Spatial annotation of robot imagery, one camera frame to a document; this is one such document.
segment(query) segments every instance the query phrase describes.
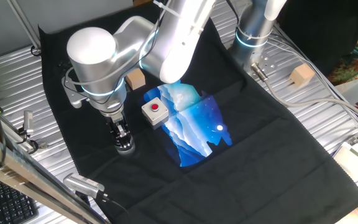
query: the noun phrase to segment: metal grating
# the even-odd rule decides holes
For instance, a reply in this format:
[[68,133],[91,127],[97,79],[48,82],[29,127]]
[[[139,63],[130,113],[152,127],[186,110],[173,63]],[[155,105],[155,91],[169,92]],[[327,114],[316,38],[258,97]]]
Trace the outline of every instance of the metal grating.
[[[233,1],[239,14],[247,2],[248,0]],[[217,1],[211,18],[222,43],[229,47],[235,36],[236,18],[225,0]],[[24,110],[34,112],[35,134],[32,139],[42,139],[47,142],[48,149],[36,152],[33,157],[62,181],[67,174],[77,173],[77,169],[45,97],[41,59],[32,56],[29,49],[28,47],[0,57],[0,105],[5,110],[4,116],[17,128],[23,123]],[[303,88],[293,86],[289,75],[295,67],[302,64],[293,54],[269,45],[265,49],[265,54],[268,57],[267,75],[272,86],[283,99],[299,102],[331,96],[317,77]],[[333,152],[345,139],[358,132],[358,123],[339,105],[319,103],[304,108],[289,108],[289,110],[328,152]],[[71,222],[40,203],[37,205],[40,215],[29,223]],[[91,205],[105,218],[93,200]]]

